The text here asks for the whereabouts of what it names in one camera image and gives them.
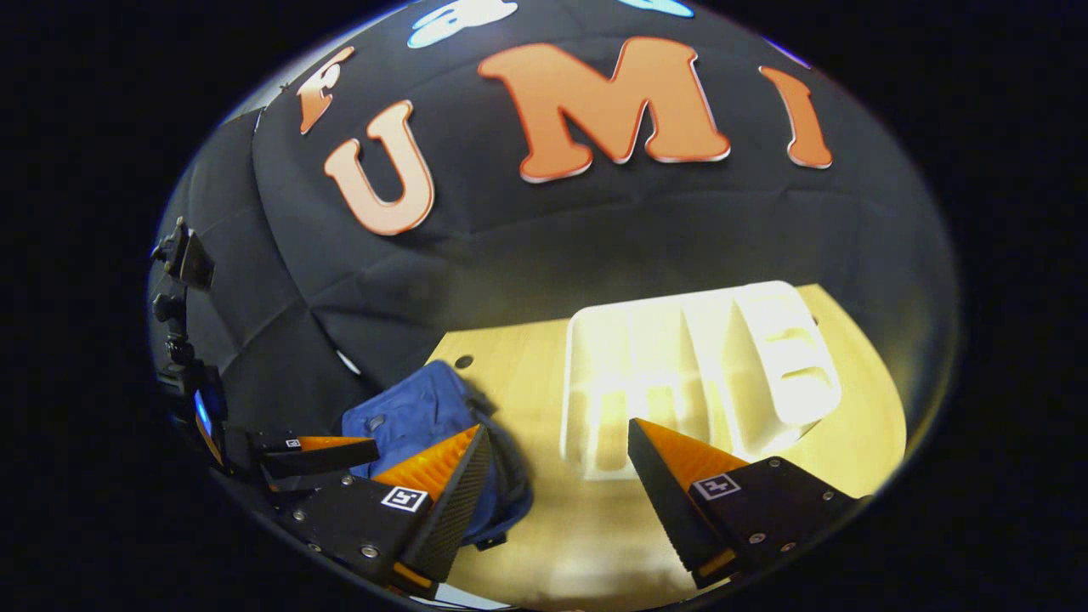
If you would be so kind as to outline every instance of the white dish rack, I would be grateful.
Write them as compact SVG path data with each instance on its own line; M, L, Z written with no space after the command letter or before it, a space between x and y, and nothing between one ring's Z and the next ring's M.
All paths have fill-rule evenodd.
M841 397L789 283L591 306L567 328L559 449L588 480L636 478L627 423L638 417L753 462L800 440Z

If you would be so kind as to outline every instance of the orange letter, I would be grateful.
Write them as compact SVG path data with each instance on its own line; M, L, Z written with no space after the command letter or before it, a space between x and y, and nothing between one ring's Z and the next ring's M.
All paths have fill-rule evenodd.
M789 74L765 65L759 66L759 74L778 87L786 102L786 113L790 115L790 127L793 130L793 139L786 147L786 152L793 163L820 170L830 168L831 151L824 144L816 110L808 99L808 87Z
M359 166L359 140L347 140L325 160L325 174L336 182L355 218L363 228L383 236L396 235L419 225L434 204L431 171L408 127L411 109L409 100L400 100L379 113L367 126L367 136L385 145L385 152L400 175L404 185L400 199L384 201L374 193Z
M695 50L664 38L630 38L611 79L553 45L526 45L495 53L477 72L510 93L529 142L521 178L543 183L580 174L593 161L570 139L564 115L576 122L616 163L634 151L646 106L654 134L646 152L658 161L717 161L729 155L695 74Z
M355 47L345 47L299 86L297 95L302 100L302 125L299 127L299 134L309 132L329 109L329 105L333 103L332 94L325 96L322 89L331 89L336 85L336 81L339 79L339 62L348 59L354 52Z

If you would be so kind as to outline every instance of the wooden tabletop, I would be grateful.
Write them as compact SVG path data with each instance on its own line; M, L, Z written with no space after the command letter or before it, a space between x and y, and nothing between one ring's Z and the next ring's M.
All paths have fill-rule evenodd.
M818 285L798 287L831 353L842 401L778 453L852 495L875 492L903 458L906 426L891 376L865 334ZM447 333L428 362L458 372L497 407L529 465L535 501L491 550L461 548L447 583L546 612L652 608L701 592L638 480L583 480L560 456L568 319ZM626 440L627 418L621 431Z

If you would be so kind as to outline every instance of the letter m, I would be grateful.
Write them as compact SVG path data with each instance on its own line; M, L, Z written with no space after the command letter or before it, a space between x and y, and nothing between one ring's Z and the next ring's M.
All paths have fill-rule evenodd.
M717 161L729 155L695 74L695 50L664 38L628 39L613 77L547 44L515 47L480 62L485 78L500 79L514 99L529 144L521 178L543 183L584 172L589 147L570 138L573 121L616 163L625 163L646 107L654 134L650 157L665 162Z

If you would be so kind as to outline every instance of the black background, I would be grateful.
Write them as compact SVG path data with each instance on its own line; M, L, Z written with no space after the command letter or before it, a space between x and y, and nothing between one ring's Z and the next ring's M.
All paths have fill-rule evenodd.
M15 609L368 608L243 517L152 417L143 292L163 203L211 128L306 48L391 5L8 9L9 40L22 47L11 150L29 187L9 205L7 228L17 247L9 363L26 408L15 437L28 442L9 480L10 550L13 582L33 587ZM888 494L729 609L1083 604L1073 542L1084 452L1059 452L1083 436L1083 9L717 5L818 66L898 135L952 229L969 334L936 433Z

